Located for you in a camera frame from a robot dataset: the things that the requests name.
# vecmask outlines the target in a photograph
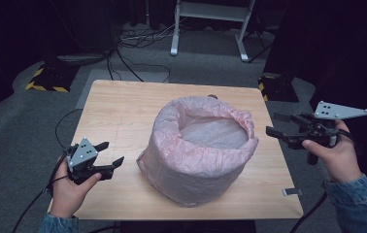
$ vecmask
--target hand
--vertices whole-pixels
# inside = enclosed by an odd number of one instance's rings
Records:
[[[68,162],[63,159],[55,179],[65,177],[53,183],[53,200],[50,208],[52,216],[70,218],[81,207],[87,193],[99,182],[102,175],[97,173],[80,185],[68,178]]]
[[[350,132],[342,120],[336,120],[335,124],[337,128]],[[352,140],[343,135],[340,137],[339,143],[331,149],[310,140],[302,142],[302,146],[324,161],[331,182],[351,182],[360,178],[362,173]]]

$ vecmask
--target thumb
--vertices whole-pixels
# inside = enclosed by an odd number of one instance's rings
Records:
[[[89,192],[98,182],[101,180],[102,174],[96,173],[93,174],[90,178],[84,181],[80,187],[84,192]]]
[[[328,154],[328,148],[323,147],[320,144],[311,140],[304,140],[302,142],[302,147],[321,158],[324,158]]]

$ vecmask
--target person's right hand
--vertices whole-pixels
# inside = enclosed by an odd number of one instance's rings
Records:
[[[350,132],[342,120],[336,120],[335,124],[337,128]],[[324,161],[331,182],[351,182],[360,178],[362,173],[352,140],[343,135],[340,137],[338,144],[331,149],[310,140],[302,142],[302,146]]]

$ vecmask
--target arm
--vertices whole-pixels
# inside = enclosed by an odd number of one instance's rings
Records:
[[[341,120],[336,126],[349,132]],[[302,146],[324,161],[330,177],[324,187],[337,211],[341,230],[367,232],[367,177],[359,169],[352,141],[341,136],[332,149],[312,141],[304,141]]]
[[[53,199],[40,233],[79,232],[79,220],[73,214],[81,207],[87,193],[99,182],[101,174],[97,173],[80,185],[68,178],[66,159],[56,172],[53,183]]]

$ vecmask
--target denim jacket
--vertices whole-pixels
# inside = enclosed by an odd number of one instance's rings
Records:
[[[367,177],[349,183],[323,184],[337,212],[342,232],[367,232]]]

